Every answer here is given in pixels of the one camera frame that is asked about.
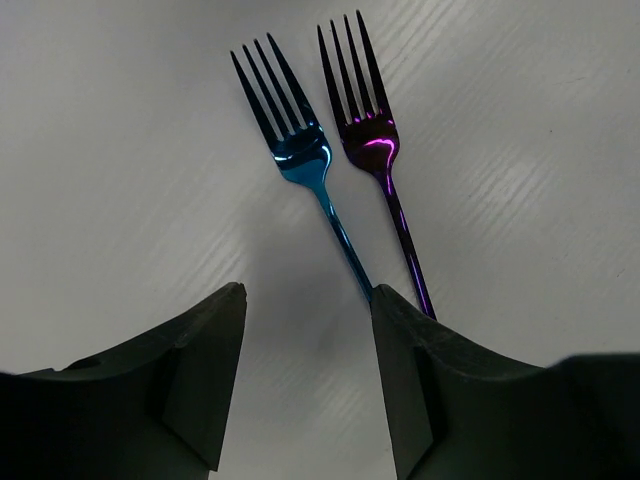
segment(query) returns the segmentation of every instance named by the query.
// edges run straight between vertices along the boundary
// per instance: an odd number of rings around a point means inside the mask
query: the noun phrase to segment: white table
[[[322,76],[315,26],[356,7],[441,321],[539,365],[638,350],[636,0],[9,0],[0,368],[62,368],[242,281],[216,478],[393,478],[367,306],[314,199],[273,165],[228,54],[274,34],[334,145],[328,187],[372,282],[413,298]]]

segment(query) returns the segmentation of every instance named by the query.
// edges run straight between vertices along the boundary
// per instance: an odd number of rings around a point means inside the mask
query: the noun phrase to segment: fork
[[[387,100],[387,94],[382,84],[382,77],[378,70],[378,64],[373,53],[373,48],[371,47],[371,41],[369,40],[369,35],[367,34],[367,29],[360,11],[356,11],[356,15],[362,36],[365,57],[369,65],[369,74],[371,75],[371,84],[375,94],[377,109],[374,108],[369,98],[367,84],[365,83],[364,75],[360,68],[358,54],[346,15],[344,16],[344,24],[347,31],[349,49],[351,50],[364,115],[360,114],[358,103],[352,90],[351,80],[349,79],[349,73],[347,72],[344,57],[342,56],[338,34],[333,20],[331,20],[331,29],[333,31],[333,41],[336,47],[342,83],[349,108],[349,119],[347,120],[342,106],[338,87],[336,86],[333,71],[331,70],[327,48],[322,36],[322,29],[320,25],[318,25],[318,42],[320,44],[320,55],[322,57],[322,66],[327,81],[327,89],[329,90],[329,100],[338,127],[338,133],[340,134],[340,139],[342,140],[342,145],[349,161],[361,170],[373,175],[382,188],[398,239],[400,240],[400,245],[402,246],[402,251],[407,261],[407,266],[409,267],[409,273],[413,280],[420,308],[426,315],[435,320],[435,311],[424,283],[424,277],[422,276],[422,270],[418,262],[418,255],[416,254],[416,249],[413,245],[411,234],[409,233],[409,227],[407,226],[407,221],[391,177],[393,162],[398,156],[398,149],[400,148],[398,130],[396,129],[393,115],[389,108],[389,101]]]
[[[231,58],[236,71],[238,72],[238,77],[240,77],[240,83],[242,83],[242,87],[244,88],[244,92],[249,100],[253,114],[258,121],[260,130],[262,130],[262,135],[267,141],[267,145],[271,151],[271,156],[280,169],[280,173],[286,180],[303,185],[311,189],[315,194],[322,210],[331,224],[333,232],[336,237],[338,237],[340,246],[347,257],[349,265],[355,273],[356,279],[362,289],[362,293],[367,301],[371,302],[371,282],[369,281],[369,278],[356,255],[353,245],[349,241],[347,232],[340,223],[340,219],[338,218],[325,187],[327,171],[331,164],[331,147],[325,138],[322,126],[316,119],[311,105],[302,91],[302,88],[298,84],[296,77],[293,75],[289,64],[278,48],[278,45],[270,34],[267,34],[267,38],[271,44],[276,60],[280,65],[283,76],[291,90],[291,94],[300,110],[301,118],[303,120],[302,124],[300,123],[296,112],[294,112],[291,107],[291,104],[287,99],[287,95],[276,78],[276,75],[258,40],[254,40],[256,50],[258,51],[258,55],[264,64],[267,75],[273,84],[273,88],[278,94],[280,103],[282,104],[287,118],[289,119],[291,130],[286,124],[280,109],[271,96],[269,88],[263,80],[262,75],[260,74],[256,63],[253,61],[246,45],[243,45],[242,49],[244,50],[247,60],[249,61],[249,65],[251,66],[251,70],[253,71],[258,85],[260,86],[260,90],[262,90],[267,104],[269,105],[271,114],[273,115],[273,119],[275,120],[280,134],[279,136],[276,134],[276,131],[262,108],[247,76],[244,74],[240,63],[238,62],[238,58],[233,52],[231,52]]]

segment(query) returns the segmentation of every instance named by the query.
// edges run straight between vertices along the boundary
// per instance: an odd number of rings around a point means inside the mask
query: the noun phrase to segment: fork tine
[[[356,10],[356,16],[358,17],[358,25],[360,26],[360,34],[362,35],[362,45],[364,46],[364,53],[367,57],[367,64],[369,65],[369,74],[371,75],[371,84],[373,85],[373,92],[376,95],[376,102],[380,113],[387,113],[391,115],[391,109],[389,108],[389,101],[387,100],[387,94],[384,91],[384,84],[382,83],[382,77],[380,76],[380,70],[378,70],[378,62],[376,62],[376,56],[373,53],[371,47],[371,40],[367,34],[367,27],[364,26],[364,20],[360,10]]]
[[[284,122],[284,118],[282,118],[282,114],[280,113],[280,110],[278,109],[276,102],[273,100],[273,97],[271,96],[271,92],[269,92],[269,88],[267,88],[267,84],[264,83],[264,80],[262,79],[262,75],[260,74],[260,71],[258,70],[256,63],[253,61],[253,57],[249,53],[249,49],[247,48],[246,45],[243,45],[242,49],[244,50],[244,54],[247,56],[247,60],[249,60],[249,65],[251,65],[251,70],[253,70],[253,74],[255,75],[256,80],[258,80],[258,85],[260,85],[260,89],[262,90],[262,93],[264,94],[264,97],[266,98],[267,103],[269,104],[269,108],[271,109],[271,114],[273,115],[273,118],[276,121],[278,128],[280,129],[280,134],[284,138],[289,133],[289,128],[287,127],[287,124]]]
[[[327,54],[327,47],[324,44],[324,37],[322,36],[322,29],[320,28],[320,25],[318,25],[318,43],[320,44],[320,57],[322,58],[324,78],[327,81],[327,90],[329,90],[329,101],[331,102],[331,108],[333,109],[333,116],[336,119],[338,132],[340,133],[340,136],[342,136],[347,124],[347,119],[344,116],[342,100],[340,100],[340,94],[338,93],[338,87],[336,86],[336,79],[333,77],[331,62],[329,61],[329,55]]]
[[[349,28],[349,19],[346,15],[344,16],[344,26],[347,29],[349,49],[351,50],[351,58],[353,59],[353,68],[356,71],[356,79],[358,80],[358,88],[360,90],[360,97],[362,98],[364,113],[368,116],[373,116],[373,105],[371,104],[371,99],[369,98],[367,84],[364,82],[364,75],[362,74],[362,68],[360,68],[360,61],[358,60],[358,53],[356,52],[356,46],[353,43],[351,28]]]
[[[351,119],[352,121],[355,121],[356,118],[360,118],[360,112],[358,111],[356,97],[353,95],[351,80],[349,79],[349,72],[347,71],[347,65],[344,63],[342,49],[340,48],[340,40],[338,40],[338,32],[336,30],[335,24],[333,23],[333,20],[331,20],[331,30],[333,30],[333,41],[336,44],[336,54],[338,55],[338,64],[340,65],[340,73],[342,74],[342,84],[344,85],[344,91],[347,94],[347,105],[349,106]]]
[[[240,77],[240,83],[242,84],[242,88],[244,89],[244,93],[249,100],[249,105],[251,105],[251,110],[253,110],[253,114],[258,121],[258,125],[260,126],[260,130],[262,130],[262,135],[267,141],[267,145],[271,150],[275,147],[278,142],[278,136],[276,132],[273,130],[271,126],[271,122],[267,117],[267,114],[264,113],[262,105],[260,105],[260,101],[256,96],[253,88],[251,88],[251,83],[249,83],[249,79],[244,74],[242,67],[240,66],[240,62],[236,57],[236,54],[231,52],[231,59],[233,60],[233,65],[236,67],[236,72],[238,73],[238,77]]]
[[[269,43],[271,44],[273,53],[276,56],[276,60],[280,64],[280,68],[282,69],[284,78],[287,81],[287,84],[289,85],[289,89],[291,90],[291,93],[293,94],[293,98],[298,104],[298,108],[300,109],[300,113],[302,114],[303,120],[307,123],[307,125],[314,125],[314,124],[317,125],[318,120],[316,119],[315,113],[313,113],[311,104],[309,103],[309,100],[307,100],[307,97],[302,91],[302,87],[300,87],[298,80],[296,80],[296,76],[293,74],[293,71],[291,70],[291,67],[289,67],[289,64],[285,60],[284,55],[282,55],[282,52],[278,48],[278,44],[273,39],[270,33],[267,33],[267,38],[269,39]]]
[[[280,102],[282,102],[284,111],[287,113],[287,117],[289,117],[289,121],[291,122],[293,131],[295,132],[300,130],[300,122],[298,121],[298,117],[293,111],[293,108],[291,108],[291,104],[289,103],[289,100],[287,99],[287,96],[285,95],[284,90],[282,90],[282,87],[280,86],[280,82],[276,78],[276,74],[273,73],[273,69],[271,68],[271,65],[269,65],[269,60],[267,60],[266,55],[262,51],[260,42],[258,42],[258,40],[254,40],[253,43],[255,43],[256,48],[258,49],[258,54],[262,59],[264,68],[267,70],[267,75],[269,75],[269,78],[271,79],[271,83],[273,84],[273,87],[276,89],[276,92],[278,93],[278,97],[280,97]]]

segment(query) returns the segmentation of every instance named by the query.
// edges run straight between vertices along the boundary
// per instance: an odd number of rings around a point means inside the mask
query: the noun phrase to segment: purple fork
[[[422,270],[420,269],[420,263],[418,262],[418,255],[416,254],[416,249],[413,246],[409,227],[407,226],[407,221],[404,217],[404,213],[402,212],[400,200],[398,199],[398,194],[396,193],[396,189],[393,186],[393,180],[391,178],[393,161],[398,156],[398,150],[400,148],[398,130],[396,129],[393,116],[391,115],[387,94],[384,91],[382,77],[378,70],[378,64],[376,62],[373,49],[371,48],[371,41],[369,40],[367,29],[364,25],[364,21],[362,20],[362,15],[359,11],[356,11],[356,15],[358,17],[360,34],[362,35],[364,53],[367,58],[367,64],[369,65],[369,74],[371,75],[371,84],[373,86],[373,93],[375,94],[377,109],[374,108],[373,103],[369,98],[367,84],[365,83],[364,75],[360,68],[358,54],[351,35],[351,29],[349,28],[349,20],[345,15],[344,25],[347,30],[347,39],[349,41],[351,57],[353,58],[353,68],[356,74],[358,89],[360,90],[360,99],[364,115],[360,114],[358,103],[351,87],[349,73],[347,72],[344,57],[342,56],[342,51],[340,49],[340,42],[338,41],[336,28],[332,20],[331,29],[333,31],[333,40],[336,46],[338,64],[340,65],[340,73],[342,75],[342,83],[346,94],[347,106],[349,107],[349,119],[347,120],[347,116],[345,115],[342,107],[338,87],[336,86],[329,56],[327,55],[327,48],[324,44],[324,38],[322,37],[322,30],[318,25],[320,55],[322,56],[322,66],[324,68],[324,76],[327,80],[327,89],[329,90],[329,99],[331,101],[333,115],[336,120],[342,145],[344,146],[344,150],[349,161],[359,169],[373,175],[380,184],[380,187],[382,187],[382,191],[389,206],[389,212],[391,213],[393,223],[396,227],[400,245],[402,246],[402,251],[404,252],[404,256],[407,261],[407,266],[409,267],[409,273],[411,274],[416,295],[418,296],[420,309],[426,315],[435,320],[436,314],[433,310],[433,305],[431,304],[431,299],[429,298],[429,293],[427,292],[427,287],[424,283]]]

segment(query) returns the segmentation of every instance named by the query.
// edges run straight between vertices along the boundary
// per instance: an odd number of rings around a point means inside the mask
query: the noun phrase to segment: wood grain texture
[[[360,8],[442,323],[538,365],[640,340],[635,0],[0,5],[0,368],[64,367],[244,282],[222,479],[390,479],[367,306],[269,158],[228,51],[270,31],[374,284],[412,288],[340,149],[315,26]]]

